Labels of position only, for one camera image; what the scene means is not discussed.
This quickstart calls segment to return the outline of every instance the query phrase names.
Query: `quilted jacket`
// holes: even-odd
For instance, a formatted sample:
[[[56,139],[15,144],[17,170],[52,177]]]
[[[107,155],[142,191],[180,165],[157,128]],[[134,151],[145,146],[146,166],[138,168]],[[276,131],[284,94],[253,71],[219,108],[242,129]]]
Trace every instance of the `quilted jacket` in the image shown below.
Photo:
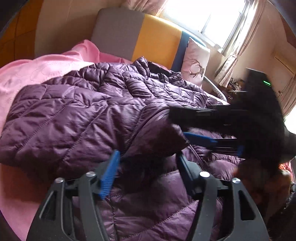
[[[111,194],[97,204],[110,240],[185,240],[197,201],[186,194],[174,154],[183,150],[226,180],[240,159],[189,145],[169,121],[168,108],[210,104],[217,101],[180,73],[143,57],[131,65],[94,64],[18,93],[0,139],[0,162],[40,180],[71,179],[117,149],[122,159]],[[217,200],[212,240],[221,210]]]

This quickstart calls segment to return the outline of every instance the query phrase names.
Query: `window frame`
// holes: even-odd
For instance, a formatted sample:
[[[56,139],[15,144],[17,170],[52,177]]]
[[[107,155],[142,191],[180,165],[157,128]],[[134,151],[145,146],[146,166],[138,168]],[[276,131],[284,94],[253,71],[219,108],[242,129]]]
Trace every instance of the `window frame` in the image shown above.
[[[185,27],[183,27],[182,23],[177,21],[176,19],[170,18],[170,16],[168,16],[165,13],[165,9],[161,14],[161,18],[164,18],[166,20],[169,20],[177,25],[179,25],[180,27],[186,29],[188,32],[192,33],[193,35],[196,35],[198,38],[200,38],[201,40],[203,40],[204,42],[206,42],[207,44],[209,44],[210,46],[212,46],[214,49],[216,49],[219,53],[223,54],[224,56],[229,52],[229,47],[231,45],[233,45],[233,43],[235,42],[235,39],[237,38],[240,30],[241,30],[241,26],[243,24],[243,22],[245,21],[246,17],[247,17],[247,13],[248,10],[250,8],[250,0],[245,0],[246,4],[244,6],[244,9],[242,11],[242,13],[240,14],[239,18],[237,19],[228,39],[226,40],[224,46],[219,46],[218,44],[214,43],[212,40],[210,40],[207,36],[205,36],[203,33],[206,30],[206,27],[210,21],[211,18],[211,14],[208,17],[204,27],[202,28],[201,32],[197,31],[197,32],[193,32],[190,29],[186,29]]]

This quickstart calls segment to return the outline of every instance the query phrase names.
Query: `pink blanket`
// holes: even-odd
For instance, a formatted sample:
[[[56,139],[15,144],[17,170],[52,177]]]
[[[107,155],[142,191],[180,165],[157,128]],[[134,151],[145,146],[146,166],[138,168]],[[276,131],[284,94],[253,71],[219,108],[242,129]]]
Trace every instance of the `pink blanket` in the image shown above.
[[[84,40],[63,54],[50,54],[34,60],[17,60],[0,69],[0,133],[13,99],[26,85],[40,84],[98,62],[131,63],[120,57],[101,53]],[[50,183],[38,184],[18,168],[0,164],[0,210],[6,221],[25,241],[32,220]]]

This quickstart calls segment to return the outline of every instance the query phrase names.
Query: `deer illustration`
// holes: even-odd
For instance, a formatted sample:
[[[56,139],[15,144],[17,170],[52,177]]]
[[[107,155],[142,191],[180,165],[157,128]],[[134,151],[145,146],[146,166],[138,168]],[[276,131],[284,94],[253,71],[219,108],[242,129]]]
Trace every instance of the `deer illustration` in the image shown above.
[[[205,72],[205,69],[200,65],[200,62],[198,60],[196,60],[196,59],[190,59],[190,60],[193,61],[192,62],[192,65],[196,65],[197,67],[200,68],[200,70],[198,72],[196,72],[196,73],[193,73],[193,72],[191,72],[191,70],[189,70],[189,75],[192,78],[196,78],[199,74],[200,74],[201,77],[203,77],[203,74]]]

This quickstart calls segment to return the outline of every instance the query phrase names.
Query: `metal bolt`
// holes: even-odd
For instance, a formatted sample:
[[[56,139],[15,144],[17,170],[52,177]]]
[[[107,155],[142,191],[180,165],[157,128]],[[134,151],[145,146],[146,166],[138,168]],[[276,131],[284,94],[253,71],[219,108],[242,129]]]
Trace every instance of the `metal bolt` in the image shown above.
[[[62,177],[58,177],[55,179],[55,183],[62,183],[64,179]]]
[[[232,179],[232,182],[233,182],[233,183],[240,183],[240,179],[234,177],[234,178]]]
[[[87,177],[94,177],[95,175],[96,175],[95,172],[87,172],[87,173],[86,173],[86,176],[87,176]]]
[[[205,172],[205,171],[200,172],[200,175],[202,177],[209,177],[210,176],[210,174],[208,172]]]

